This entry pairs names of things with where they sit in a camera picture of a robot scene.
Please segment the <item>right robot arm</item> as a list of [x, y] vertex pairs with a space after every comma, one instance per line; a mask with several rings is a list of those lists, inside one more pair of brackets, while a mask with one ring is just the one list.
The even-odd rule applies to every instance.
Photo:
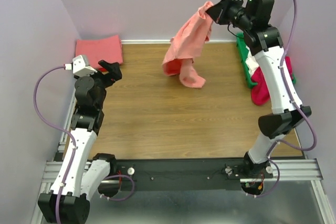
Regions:
[[267, 158], [278, 141], [311, 115], [294, 89], [284, 55], [279, 30], [269, 24], [274, 0], [220, 0], [207, 10], [219, 25], [233, 25], [243, 32], [243, 39], [264, 76], [271, 99], [272, 113], [258, 119], [260, 134], [245, 154], [239, 168], [246, 177], [258, 175], [268, 164]]

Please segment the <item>salmon pink t-shirt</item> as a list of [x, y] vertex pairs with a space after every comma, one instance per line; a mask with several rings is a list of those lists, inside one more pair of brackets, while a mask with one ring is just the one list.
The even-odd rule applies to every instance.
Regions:
[[206, 11], [212, 6], [211, 1], [206, 1], [179, 29], [170, 40], [162, 62], [163, 73], [178, 76], [188, 88], [200, 89], [206, 82], [195, 70], [194, 60], [201, 56], [204, 44], [210, 39], [213, 20]]

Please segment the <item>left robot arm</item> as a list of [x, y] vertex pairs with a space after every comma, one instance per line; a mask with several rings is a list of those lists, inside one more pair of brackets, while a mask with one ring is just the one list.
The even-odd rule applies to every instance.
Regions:
[[102, 126], [103, 103], [106, 89], [122, 79], [118, 62], [99, 61], [103, 73], [90, 67], [84, 60], [74, 60], [59, 66], [72, 71], [75, 82], [76, 104], [69, 129], [48, 122], [37, 111], [40, 119], [54, 129], [65, 133], [70, 142], [59, 173], [49, 192], [41, 193], [38, 207], [48, 223], [85, 223], [90, 202], [103, 179], [112, 179], [117, 172], [112, 154], [99, 154], [89, 168], [88, 156]]

